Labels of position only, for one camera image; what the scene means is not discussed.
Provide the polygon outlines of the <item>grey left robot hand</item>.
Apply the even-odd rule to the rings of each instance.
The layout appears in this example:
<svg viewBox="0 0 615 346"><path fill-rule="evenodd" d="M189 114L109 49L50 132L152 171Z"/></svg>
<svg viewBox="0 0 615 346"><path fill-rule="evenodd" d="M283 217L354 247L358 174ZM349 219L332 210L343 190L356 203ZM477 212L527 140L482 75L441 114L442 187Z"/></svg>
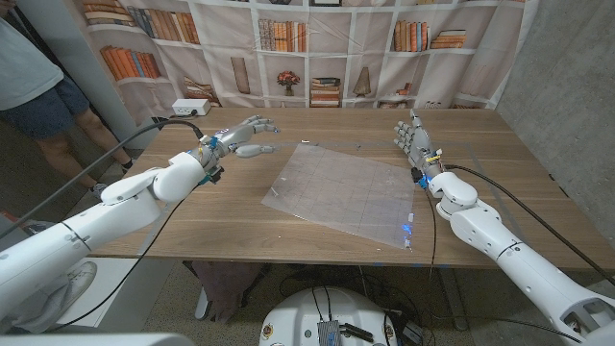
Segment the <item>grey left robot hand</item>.
<svg viewBox="0 0 615 346"><path fill-rule="evenodd" d="M238 125L218 131L213 136L203 136L201 145L193 152L193 156L204 168L212 168L229 154L235 154L242 159L271 154L276 151L274 146L248 144L248 141L255 134L278 131L273 119L253 115Z"/></svg>

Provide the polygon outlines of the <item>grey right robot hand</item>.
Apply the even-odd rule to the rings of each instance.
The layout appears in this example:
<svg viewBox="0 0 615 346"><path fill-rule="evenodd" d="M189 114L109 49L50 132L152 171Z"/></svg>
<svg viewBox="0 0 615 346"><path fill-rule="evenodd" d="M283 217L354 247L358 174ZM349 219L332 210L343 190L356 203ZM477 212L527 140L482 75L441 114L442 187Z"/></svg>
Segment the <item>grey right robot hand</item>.
<svg viewBox="0 0 615 346"><path fill-rule="evenodd" d="M399 121L394 127L394 143L407 155L411 167L430 180L443 172L439 162L441 153L431 144L429 134L414 109L409 111L409 115L407 122Z"/></svg>

